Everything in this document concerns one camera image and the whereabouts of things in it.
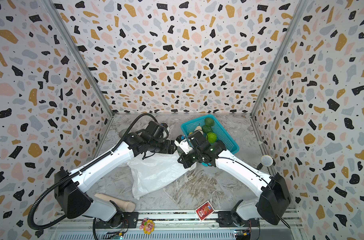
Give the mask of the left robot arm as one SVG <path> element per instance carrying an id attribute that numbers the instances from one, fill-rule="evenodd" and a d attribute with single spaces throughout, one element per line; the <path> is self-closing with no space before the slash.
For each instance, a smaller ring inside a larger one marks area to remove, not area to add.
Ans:
<path id="1" fill-rule="evenodd" d="M 97 218 L 116 227 L 123 218 L 118 204 L 112 200 L 90 197 L 87 191 L 113 169 L 139 155 L 149 158 L 154 154 L 166 154 L 170 157 L 177 147 L 174 141 L 168 139 L 168 131 L 166 123 L 150 121 L 146 129 L 129 133 L 119 147 L 102 154 L 101 159 L 91 167 L 82 166 L 71 171 L 75 176 L 54 190 L 54 197 L 65 217 Z"/>

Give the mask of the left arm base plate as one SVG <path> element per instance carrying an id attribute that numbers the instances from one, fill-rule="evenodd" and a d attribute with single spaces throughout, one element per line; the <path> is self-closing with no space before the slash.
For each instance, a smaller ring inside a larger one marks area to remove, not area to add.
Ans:
<path id="1" fill-rule="evenodd" d="M 127 213 L 124 212 L 116 219 L 111 219 L 107 222 L 97 220 L 94 224 L 95 229 L 108 229 L 108 230 L 125 230 L 135 229 L 139 220 L 139 212 Z"/>

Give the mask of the bright green lime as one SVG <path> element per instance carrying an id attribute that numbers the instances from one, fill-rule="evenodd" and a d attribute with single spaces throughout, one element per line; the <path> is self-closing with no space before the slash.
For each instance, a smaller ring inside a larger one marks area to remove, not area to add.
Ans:
<path id="1" fill-rule="evenodd" d="M 213 144 L 217 141 L 218 137 L 214 132 L 207 133 L 207 139 L 210 144 Z"/>

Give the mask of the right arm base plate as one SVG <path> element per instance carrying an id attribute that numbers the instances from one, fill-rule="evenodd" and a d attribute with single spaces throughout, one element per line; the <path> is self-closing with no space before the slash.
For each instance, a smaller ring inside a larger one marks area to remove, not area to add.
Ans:
<path id="1" fill-rule="evenodd" d="M 236 213 L 231 211 L 219 211 L 217 223 L 220 228 L 256 228 L 260 224 L 256 219 L 242 220 Z"/>

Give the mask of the white plastic bag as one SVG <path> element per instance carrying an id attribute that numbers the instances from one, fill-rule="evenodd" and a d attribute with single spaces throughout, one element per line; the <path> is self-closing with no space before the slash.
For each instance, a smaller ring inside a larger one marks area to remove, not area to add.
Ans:
<path id="1" fill-rule="evenodd" d="M 132 193 L 135 199 L 155 192 L 177 180 L 179 177 L 192 171 L 197 167 L 194 163 L 185 169 L 178 163 L 178 153 L 172 155 L 155 154 L 149 158 L 142 159 L 137 156 L 127 162 L 134 179 Z"/>

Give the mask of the dark green avocado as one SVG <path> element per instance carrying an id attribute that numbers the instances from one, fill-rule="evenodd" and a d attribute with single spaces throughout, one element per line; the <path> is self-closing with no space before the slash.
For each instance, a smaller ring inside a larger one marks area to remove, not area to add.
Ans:
<path id="1" fill-rule="evenodd" d="M 205 118 L 205 125 L 209 127 L 213 127 L 215 125 L 215 121 L 212 118 Z"/>

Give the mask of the small green vegetable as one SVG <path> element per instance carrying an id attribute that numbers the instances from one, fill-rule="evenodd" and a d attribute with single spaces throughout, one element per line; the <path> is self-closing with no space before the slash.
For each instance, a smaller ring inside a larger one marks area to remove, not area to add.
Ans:
<path id="1" fill-rule="evenodd" d="M 204 133 L 206 133 L 206 134 L 208 134 L 208 133 L 210 133 L 210 132 L 213 132 L 212 127 L 211 127 L 211 126 L 208 126 L 208 125 L 204 125 L 204 126 L 202 126 L 202 130 L 203 130 L 203 132 L 204 132 Z"/>

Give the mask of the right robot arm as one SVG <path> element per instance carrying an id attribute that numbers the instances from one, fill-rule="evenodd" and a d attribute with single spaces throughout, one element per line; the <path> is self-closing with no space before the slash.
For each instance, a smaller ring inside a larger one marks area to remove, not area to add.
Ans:
<path id="1" fill-rule="evenodd" d="M 285 179 L 280 174 L 265 174 L 241 161 L 217 140 L 210 143 L 200 131 L 176 139 L 180 153 L 178 162 L 189 168 L 195 163 L 221 169 L 248 187 L 255 195 L 249 201 L 240 200 L 230 211 L 229 217 L 219 219 L 220 224 L 242 227 L 251 219 L 264 219 L 269 224 L 283 223 L 283 215 L 291 203 Z"/>

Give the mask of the cream cauliflower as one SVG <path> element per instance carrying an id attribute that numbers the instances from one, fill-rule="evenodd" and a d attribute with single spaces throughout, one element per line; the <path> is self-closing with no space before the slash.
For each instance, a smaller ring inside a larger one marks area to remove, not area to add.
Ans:
<path id="1" fill-rule="evenodd" d="M 197 127 L 195 128 L 194 132 L 196 132 L 196 131 L 200 132 L 201 134 L 204 134 L 203 129 L 202 129 L 202 127 L 201 127 L 201 126 L 197 126 Z"/>

